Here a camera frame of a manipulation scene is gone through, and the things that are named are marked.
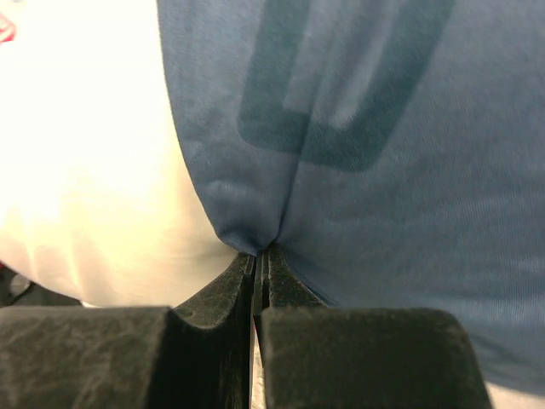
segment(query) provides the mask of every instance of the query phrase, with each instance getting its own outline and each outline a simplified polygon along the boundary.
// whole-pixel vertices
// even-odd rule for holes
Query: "garment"
[[[451,311],[489,381],[545,395],[545,3],[126,2],[28,14],[0,259],[95,305],[177,303],[232,258],[213,226],[334,306]]]

